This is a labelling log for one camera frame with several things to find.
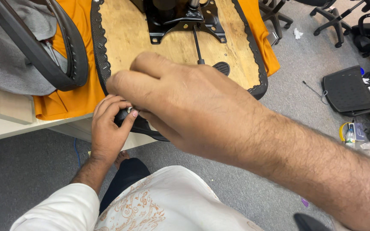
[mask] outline hairy forearm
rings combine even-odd
[[[99,195],[102,182],[111,165],[111,161],[92,156],[81,167],[74,179],[72,179],[71,184],[83,183],[90,186]]]
[[[370,230],[370,158],[271,114],[239,157],[243,168],[309,199],[354,230]]]

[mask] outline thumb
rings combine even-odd
[[[124,119],[122,122],[122,125],[119,129],[123,130],[126,133],[129,133],[131,131],[132,125],[134,124],[134,121],[136,117],[138,116],[137,110],[132,110]]]

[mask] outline foot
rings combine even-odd
[[[128,153],[123,150],[123,151],[120,151],[118,156],[116,157],[116,160],[114,162],[115,166],[116,166],[116,170],[119,170],[119,166],[121,165],[121,162],[125,159],[129,159],[130,156],[128,155]]]

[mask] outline gray cloth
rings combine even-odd
[[[41,1],[7,0],[7,2],[39,41],[54,36],[56,18],[45,5],[40,4]],[[48,47],[43,46],[51,56]],[[54,52],[61,69],[66,71],[67,60],[57,51]],[[32,64],[26,63],[25,55],[0,26],[0,89],[23,95],[48,95],[55,91],[54,86]]]

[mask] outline blue cable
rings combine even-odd
[[[74,139],[74,149],[75,149],[76,155],[78,156],[78,166],[79,168],[81,168],[81,162],[79,161],[79,154],[78,154],[78,151],[76,150],[75,143],[76,143],[76,138]]]

